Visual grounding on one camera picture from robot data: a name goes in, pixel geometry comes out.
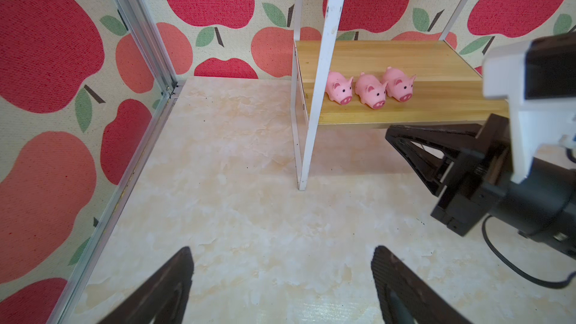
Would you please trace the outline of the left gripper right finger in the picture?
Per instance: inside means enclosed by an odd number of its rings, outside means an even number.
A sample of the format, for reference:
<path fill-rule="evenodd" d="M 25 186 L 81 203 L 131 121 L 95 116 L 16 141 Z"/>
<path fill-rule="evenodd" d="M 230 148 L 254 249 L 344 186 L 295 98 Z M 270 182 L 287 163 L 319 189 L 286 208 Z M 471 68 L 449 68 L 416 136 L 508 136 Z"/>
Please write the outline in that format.
<path fill-rule="evenodd" d="M 378 246 L 370 263 L 385 323 L 468 323 L 387 247 Z"/>

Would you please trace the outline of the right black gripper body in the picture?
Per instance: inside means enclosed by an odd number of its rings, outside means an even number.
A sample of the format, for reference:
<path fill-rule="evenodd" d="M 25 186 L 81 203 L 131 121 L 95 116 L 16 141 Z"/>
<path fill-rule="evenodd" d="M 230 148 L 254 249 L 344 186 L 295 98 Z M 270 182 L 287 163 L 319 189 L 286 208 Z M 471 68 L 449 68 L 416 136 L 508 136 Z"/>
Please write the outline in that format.
<path fill-rule="evenodd" d="M 575 171 L 533 159 L 528 176 L 512 181 L 509 120 L 492 114 L 445 180 L 433 217 L 460 236 L 486 215 L 524 238 L 575 258 Z"/>

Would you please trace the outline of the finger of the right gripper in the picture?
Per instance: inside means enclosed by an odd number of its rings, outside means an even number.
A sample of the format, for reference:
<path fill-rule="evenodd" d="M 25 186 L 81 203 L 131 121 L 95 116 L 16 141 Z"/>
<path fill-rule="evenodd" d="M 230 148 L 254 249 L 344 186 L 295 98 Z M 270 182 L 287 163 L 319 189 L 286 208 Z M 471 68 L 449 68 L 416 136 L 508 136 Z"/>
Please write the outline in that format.
<path fill-rule="evenodd" d="M 401 143 L 414 142 L 442 152 L 471 149 L 482 129 L 480 124 L 393 125 L 385 138 L 395 148 Z"/>
<path fill-rule="evenodd" d="M 411 166 L 426 188 L 438 197 L 443 188 L 442 177 L 449 167 L 446 156 L 437 157 L 410 141 L 392 141 L 391 145 Z"/>

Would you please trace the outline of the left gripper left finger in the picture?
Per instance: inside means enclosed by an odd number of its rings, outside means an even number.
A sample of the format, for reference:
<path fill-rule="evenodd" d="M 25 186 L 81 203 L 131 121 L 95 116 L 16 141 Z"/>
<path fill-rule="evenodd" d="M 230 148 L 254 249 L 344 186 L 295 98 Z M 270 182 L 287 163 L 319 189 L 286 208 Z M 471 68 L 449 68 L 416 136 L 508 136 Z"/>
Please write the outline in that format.
<path fill-rule="evenodd" d="M 193 274 L 191 249 L 182 247 L 101 322 L 182 323 Z"/>

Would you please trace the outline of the pink toy pig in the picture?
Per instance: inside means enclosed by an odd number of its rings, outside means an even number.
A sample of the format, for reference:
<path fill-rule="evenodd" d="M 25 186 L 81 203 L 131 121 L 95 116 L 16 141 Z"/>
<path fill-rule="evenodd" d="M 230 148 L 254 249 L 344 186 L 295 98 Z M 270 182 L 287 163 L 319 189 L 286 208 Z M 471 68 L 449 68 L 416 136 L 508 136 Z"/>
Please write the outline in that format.
<path fill-rule="evenodd" d="M 330 101 L 342 106 L 349 104 L 353 99 L 353 77 L 347 79 L 339 72 L 329 72 L 325 93 Z"/>
<path fill-rule="evenodd" d="M 387 82 L 380 82 L 376 76 L 361 72 L 354 90 L 362 104 L 372 110 L 379 110 L 386 103 L 387 85 Z"/>
<path fill-rule="evenodd" d="M 382 83 L 386 86 L 386 94 L 401 103 L 410 100 L 413 96 L 413 84 L 416 75 L 407 76 L 402 70 L 387 67 L 382 75 Z"/>

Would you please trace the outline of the two-tier wooden shelf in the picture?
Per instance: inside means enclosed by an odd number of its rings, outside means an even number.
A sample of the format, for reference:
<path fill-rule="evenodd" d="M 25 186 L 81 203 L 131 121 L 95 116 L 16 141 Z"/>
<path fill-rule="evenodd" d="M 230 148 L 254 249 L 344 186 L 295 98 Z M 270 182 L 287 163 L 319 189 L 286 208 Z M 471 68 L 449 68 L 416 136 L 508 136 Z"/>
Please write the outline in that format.
<path fill-rule="evenodd" d="M 345 0 L 327 0 L 320 40 L 302 40 L 295 0 L 291 117 L 297 185 L 308 184 L 321 127 L 481 124 L 507 103 L 482 95 L 482 80 L 446 42 L 340 41 Z"/>

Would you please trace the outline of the left aluminium frame post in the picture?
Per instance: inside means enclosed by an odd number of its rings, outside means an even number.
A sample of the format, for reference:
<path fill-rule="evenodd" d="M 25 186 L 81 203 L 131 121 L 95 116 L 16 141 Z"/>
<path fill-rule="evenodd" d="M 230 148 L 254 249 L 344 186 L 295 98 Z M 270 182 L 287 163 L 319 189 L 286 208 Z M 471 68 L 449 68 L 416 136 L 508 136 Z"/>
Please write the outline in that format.
<path fill-rule="evenodd" d="M 149 72 L 152 83 L 160 91 L 151 119 L 139 136 L 130 161 L 126 165 L 117 189 L 109 200 L 101 217 L 94 220 L 91 234 L 71 279 L 53 309 L 48 323 L 66 323 L 72 316 L 86 288 L 101 253 L 109 241 L 121 213 L 132 194 L 143 167 L 154 148 L 159 132 L 168 115 L 168 105 L 176 89 L 177 78 L 157 24 L 144 0 L 113 0 L 121 21 L 127 31 L 118 42 L 115 57 L 124 57 L 136 65 L 138 74 Z"/>

